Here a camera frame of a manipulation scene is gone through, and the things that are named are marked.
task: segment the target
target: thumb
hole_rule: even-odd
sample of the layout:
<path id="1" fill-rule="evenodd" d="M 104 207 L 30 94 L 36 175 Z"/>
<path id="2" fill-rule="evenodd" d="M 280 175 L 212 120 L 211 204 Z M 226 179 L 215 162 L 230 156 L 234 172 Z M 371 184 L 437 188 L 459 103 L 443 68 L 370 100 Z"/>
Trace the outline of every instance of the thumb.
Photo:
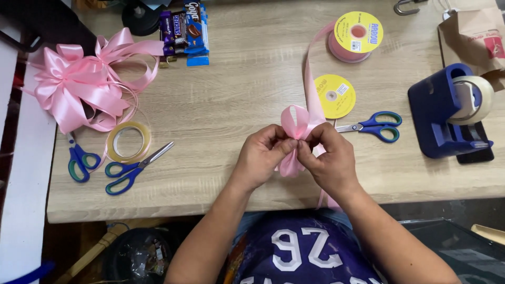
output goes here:
<path id="1" fill-rule="evenodd" d="M 289 138 L 281 142 L 279 145 L 275 146 L 271 151 L 272 159 L 275 164 L 279 164 L 282 159 L 284 159 L 287 154 L 291 153 L 296 148 L 298 142 L 295 139 Z"/>
<path id="2" fill-rule="evenodd" d="M 298 141 L 298 161 L 300 161 L 300 163 L 309 171 L 312 171 L 312 169 L 317 167 L 319 163 L 316 156 L 312 154 L 307 142 L 303 140 Z"/>

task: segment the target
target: person's left hand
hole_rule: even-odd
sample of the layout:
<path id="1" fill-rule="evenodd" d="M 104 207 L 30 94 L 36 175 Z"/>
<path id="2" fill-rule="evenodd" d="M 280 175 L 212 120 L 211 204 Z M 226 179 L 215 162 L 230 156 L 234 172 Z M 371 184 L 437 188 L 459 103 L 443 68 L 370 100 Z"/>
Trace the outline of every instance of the person's left hand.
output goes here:
<path id="1" fill-rule="evenodd" d="M 252 192 L 272 176 L 275 167 L 297 144 L 298 141 L 289 138 L 277 124 L 249 135 L 242 146 L 230 181 Z"/>

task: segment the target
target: red logo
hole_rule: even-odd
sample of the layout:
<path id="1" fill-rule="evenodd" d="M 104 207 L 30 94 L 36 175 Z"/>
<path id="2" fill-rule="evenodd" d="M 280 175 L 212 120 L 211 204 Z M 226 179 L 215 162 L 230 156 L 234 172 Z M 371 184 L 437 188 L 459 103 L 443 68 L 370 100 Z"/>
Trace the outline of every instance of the red logo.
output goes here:
<path id="1" fill-rule="evenodd" d="M 485 38 L 484 44 L 486 44 L 487 53 L 490 59 L 505 58 L 505 52 L 503 51 L 503 44 L 501 43 L 501 38 L 497 36 Z"/>

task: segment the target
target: hand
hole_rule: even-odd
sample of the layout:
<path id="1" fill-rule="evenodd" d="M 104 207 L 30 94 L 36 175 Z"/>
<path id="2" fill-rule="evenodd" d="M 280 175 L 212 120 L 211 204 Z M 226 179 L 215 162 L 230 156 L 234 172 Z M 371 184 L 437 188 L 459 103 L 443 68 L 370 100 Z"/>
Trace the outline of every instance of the hand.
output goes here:
<path id="1" fill-rule="evenodd" d="M 316 157 L 312 148 L 319 143 L 326 153 Z M 359 184 L 354 148 L 328 122 L 316 126 L 305 141 L 298 141 L 298 160 L 325 191 L 338 192 Z"/>
<path id="2" fill-rule="evenodd" d="M 230 180 L 252 192 L 272 176 L 275 167 L 296 145 L 297 141 L 289 138 L 277 124 L 271 124 L 249 135 L 242 146 Z"/>

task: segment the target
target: person's right hand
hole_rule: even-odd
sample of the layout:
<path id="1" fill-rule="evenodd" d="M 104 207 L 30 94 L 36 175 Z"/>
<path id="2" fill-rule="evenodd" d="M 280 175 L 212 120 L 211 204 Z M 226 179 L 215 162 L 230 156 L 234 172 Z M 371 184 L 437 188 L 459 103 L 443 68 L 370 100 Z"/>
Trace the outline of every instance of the person's right hand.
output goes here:
<path id="1" fill-rule="evenodd" d="M 316 157 L 312 148 L 319 143 L 326 153 Z M 328 122 L 316 126 L 305 141 L 298 141 L 298 160 L 325 191 L 342 192 L 359 185 L 354 148 Z"/>

